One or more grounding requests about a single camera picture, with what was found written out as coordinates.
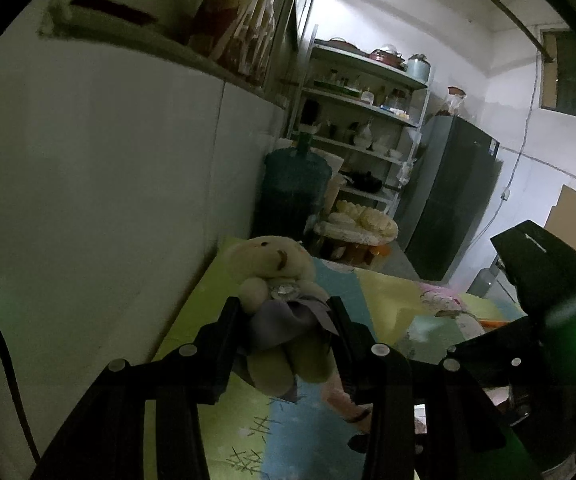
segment power cord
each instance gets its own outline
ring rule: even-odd
[[[492,215],[490,222],[488,222],[486,224],[486,226],[479,232],[478,235],[476,235],[474,238],[472,238],[472,240],[468,244],[468,247],[466,248],[465,253],[463,253],[464,256],[466,255],[466,253],[468,253],[468,251],[470,250],[470,248],[474,244],[476,244],[479,240],[481,240],[481,237],[487,232],[487,230],[490,229],[490,226],[492,225],[492,223],[497,218],[497,215],[499,215],[499,211],[501,210],[501,206],[510,197],[510,186],[513,183],[514,174],[517,171],[517,167],[519,166],[519,161],[521,160],[522,155],[524,154],[524,149],[526,148],[526,142],[528,140],[528,124],[530,123],[530,117],[532,116],[532,107],[534,106],[534,98],[535,98],[535,95],[537,94],[537,81],[539,80],[539,60],[540,60],[540,55],[539,55],[539,53],[537,53],[537,56],[535,58],[535,64],[534,64],[534,85],[532,86],[532,96],[530,97],[530,107],[528,108],[528,114],[526,115],[526,123],[524,124],[524,140],[522,142],[521,148],[519,149],[519,153],[517,154],[517,160],[514,161],[514,167],[513,167],[512,173],[510,174],[510,179],[508,180],[508,184],[506,184],[506,187],[504,187],[504,190],[501,193],[501,202],[497,206],[497,209],[495,210],[494,215]]]
[[[25,410],[23,409],[23,402],[21,401],[21,393],[19,391],[19,385],[16,381],[16,375],[14,373],[14,366],[12,365],[12,357],[8,351],[7,344],[0,330],[0,359],[1,364],[4,367],[5,379],[7,380],[8,389],[10,390],[10,395],[12,396],[12,402],[14,403],[14,409],[16,410],[16,416],[19,419],[19,424],[23,430],[23,436],[25,437],[28,447],[30,448],[30,453],[34,462],[39,463],[40,455],[37,446],[34,443],[34,438],[32,437],[32,432],[30,430],[30,425],[28,424],[28,419],[25,416]]]

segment blue tablecloth section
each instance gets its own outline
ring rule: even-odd
[[[331,296],[340,296],[351,319],[374,330],[361,292],[352,272],[338,272],[320,260],[317,282]],[[269,433],[261,466],[267,480],[358,480],[365,455],[352,451],[348,440],[356,430],[326,406],[320,385],[300,381],[296,404],[272,399]]]

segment teddy bear's leg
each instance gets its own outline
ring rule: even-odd
[[[268,284],[261,278],[248,278],[239,286],[239,301],[246,314],[254,314],[269,296]]]
[[[329,337],[311,330],[285,345],[292,369],[306,383],[323,383],[334,368]]]
[[[301,290],[302,294],[307,296],[314,296],[324,303],[330,299],[330,295],[325,291],[325,289],[317,285],[315,282],[311,282],[309,280],[298,280],[297,286]]]
[[[281,346],[248,355],[247,366],[255,388],[268,396],[280,397],[294,384],[294,373]]]

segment gray refrigerator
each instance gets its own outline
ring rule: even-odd
[[[494,189],[497,150],[495,139],[459,117],[424,126],[395,213],[397,242],[422,280],[447,281],[465,251]]]

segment ceiling pipe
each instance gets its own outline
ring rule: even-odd
[[[508,18],[510,18],[512,20],[514,25],[519,27],[519,29],[526,35],[526,37],[532,42],[532,44],[542,54],[543,60],[546,63],[552,63],[554,61],[552,59],[552,57],[550,56],[550,54],[548,54],[548,52],[546,51],[545,47],[539,42],[539,40],[536,37],[534,37],[533,33],[526,28],[526,26],[519,20],[519,18],[517,18],[514,15],[512,10],[508,9],[508,7],[506,7],[503,3],[501,3],[500,0],[490,0],[490,1],[492,3],[494,3],[495,6],[497,6],[498,9],[501,10],[501,12],[503,12],[506,16],[508,16]]]

